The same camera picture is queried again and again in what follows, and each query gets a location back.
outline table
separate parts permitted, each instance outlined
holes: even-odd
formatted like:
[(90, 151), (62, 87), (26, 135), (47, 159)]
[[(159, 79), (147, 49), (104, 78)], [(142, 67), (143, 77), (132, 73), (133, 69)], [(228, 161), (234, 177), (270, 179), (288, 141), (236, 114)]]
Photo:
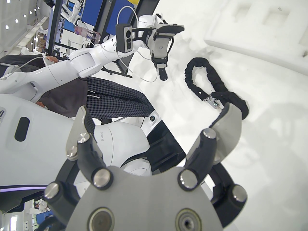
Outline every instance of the table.
[[(235, 220), (240, 231), (307, 230), (308, 221), (308, 77), (269, 62), (207, 46), (204, 34), (222, 0), (160, 0), (155, 12), (168, 23), (185, 26), (169, 54), (168, 80), (155, 78), (150, 61), (135, 54), (130, 69), (171, 133), (187, 153), (203, 128), (218, 116), (184, 82), (194, 57), (208, 58), (230, 91), (248, 101), (236, 149), (223, 161), (234, 181), (248, 193)], [(149, 58), (149, 52), (139, 51)], [(205, 69), (195, 70), (195, 83), (213, 91)]]

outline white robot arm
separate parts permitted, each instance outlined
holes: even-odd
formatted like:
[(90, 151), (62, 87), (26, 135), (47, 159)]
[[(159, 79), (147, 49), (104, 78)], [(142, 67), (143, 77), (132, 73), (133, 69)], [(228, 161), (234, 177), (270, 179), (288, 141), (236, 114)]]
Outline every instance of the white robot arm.
[[(71, 53), (70, 60), (52, 64), (34, 72), (9, 73), (0, 78), (0, 94), (13, 94), (16, 97), (37, 102), (45, 92), (78, 77), (92, 76), (109, 62), (135, 53), (142, 45), (150, 49), (152, 61), (159, 70), (161, 80), (166, 80), (168, 43), (175, 34), (183, 31), (184, 27), (158, 24), (157, 16), (149, 15), (140, 17), (139, 26), (142, 28), (119, 26), (122, 29), (118, 31), (121, 36), (118, 38), (114, 36), (94, 48), (76, 50)], [(123, 36), (128, 31), (131, 32), (130, 38)], [(130, 44), (130, 48), (122, 49), (121, 46), (124, 44)]]

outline black fabric cable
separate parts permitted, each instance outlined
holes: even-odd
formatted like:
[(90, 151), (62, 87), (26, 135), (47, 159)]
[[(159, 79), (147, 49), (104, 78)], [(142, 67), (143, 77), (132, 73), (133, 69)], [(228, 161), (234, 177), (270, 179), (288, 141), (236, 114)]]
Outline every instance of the black fabric cable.
[(211, 96), (215, 99), (220, 100), (224, 106), (227, 102), (237, 106), (242, 112), (242, 119), (244, 120), (248, 113), (249, 109), (246, 102), (237, 96), (234, 92), (228, 91), (224, 82), (222, 82), (220, 76), (217, 74), (214, 67), (209, 63), (209, 61), (203, 57), (195, 57), (188, 64), (185, 69), (185, 82), (189, 89), (193, 91), (199, 99), (206, 100), (210, 95), (204, 92), (200, 87), (197, 87), (192, 79), (192, 71), (194, 67), (204, 67), (207, 71), (207, 78), (212, 84), (215, 92), (211, 93)]

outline gray metal plate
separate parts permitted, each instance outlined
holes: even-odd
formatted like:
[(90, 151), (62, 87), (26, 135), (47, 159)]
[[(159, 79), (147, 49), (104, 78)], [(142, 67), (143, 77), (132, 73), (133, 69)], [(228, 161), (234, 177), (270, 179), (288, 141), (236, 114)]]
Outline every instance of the gray metal plate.
[(202, 230), (223, 230), (219, 218), (199, 186), (192, 192), (183, 191), (177, 182), (182, 167), (155, 176), (135, 176), (118, 167), (109, 167), (114, 182), (105, 191), (90, 186), (80, 199), (66, 231), (88, 230), (91, 213), (100, 207), (114, 215), (113, 230), (176, 230), (177, 213), (184, 208), (194, 210), (200, 217)]

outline checkered trousers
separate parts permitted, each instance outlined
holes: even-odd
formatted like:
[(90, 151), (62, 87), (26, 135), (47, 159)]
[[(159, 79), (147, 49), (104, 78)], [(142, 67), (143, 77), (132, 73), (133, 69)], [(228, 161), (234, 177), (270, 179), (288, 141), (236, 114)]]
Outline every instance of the checkered trousers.
[(154, 111), (145, 95), (137, 90), (101, 78), (88, 77), (87, 81), (87, 108), (92, 118), (149, 116)]

